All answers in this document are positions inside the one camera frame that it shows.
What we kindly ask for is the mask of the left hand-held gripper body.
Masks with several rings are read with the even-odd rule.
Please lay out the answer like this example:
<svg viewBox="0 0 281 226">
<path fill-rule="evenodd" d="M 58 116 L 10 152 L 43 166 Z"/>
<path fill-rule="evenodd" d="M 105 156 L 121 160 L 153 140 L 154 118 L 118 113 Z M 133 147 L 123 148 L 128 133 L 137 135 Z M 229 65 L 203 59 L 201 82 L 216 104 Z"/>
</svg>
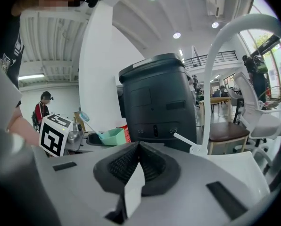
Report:
<svg viewBox="0 0 281 226">
<path fill-rule="evenodd" d="M 78 151 L 83 137 L 80 123 L 50 114 L 42 120 L 39 146 L 50 155 L 60 157 L 66 154 L 66 150 Z"/>
</svg>

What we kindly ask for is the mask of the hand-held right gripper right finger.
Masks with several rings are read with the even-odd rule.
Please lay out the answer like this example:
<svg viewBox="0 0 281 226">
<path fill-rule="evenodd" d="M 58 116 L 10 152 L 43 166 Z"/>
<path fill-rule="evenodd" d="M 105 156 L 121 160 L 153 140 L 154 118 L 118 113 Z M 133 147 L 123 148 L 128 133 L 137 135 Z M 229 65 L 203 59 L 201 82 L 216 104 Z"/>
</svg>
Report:
<svg viewBox="0 0 281 226">
<path fill-rule="evenodd" d="M 144 142 L 139 142 L 139 163 L 145 177 L 142 196 L 164 195 L 181 175 L 181 167 L 176 159 Z"/>
</svg>

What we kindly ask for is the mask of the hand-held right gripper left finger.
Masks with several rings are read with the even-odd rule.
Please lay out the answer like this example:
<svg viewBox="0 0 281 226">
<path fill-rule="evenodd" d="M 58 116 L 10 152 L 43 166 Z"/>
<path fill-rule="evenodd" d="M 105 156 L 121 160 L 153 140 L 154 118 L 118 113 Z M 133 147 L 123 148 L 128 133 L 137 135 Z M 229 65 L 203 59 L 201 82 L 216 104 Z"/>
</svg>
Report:
<svg viewBox="0 0 281 226">
<path fill-rule="evenodd" d="M 139 143 L 109 155 L 97 162 L 93 175 L 101 188 L 108 193 L 120 195 L 139 163 Z"/>
</svg>

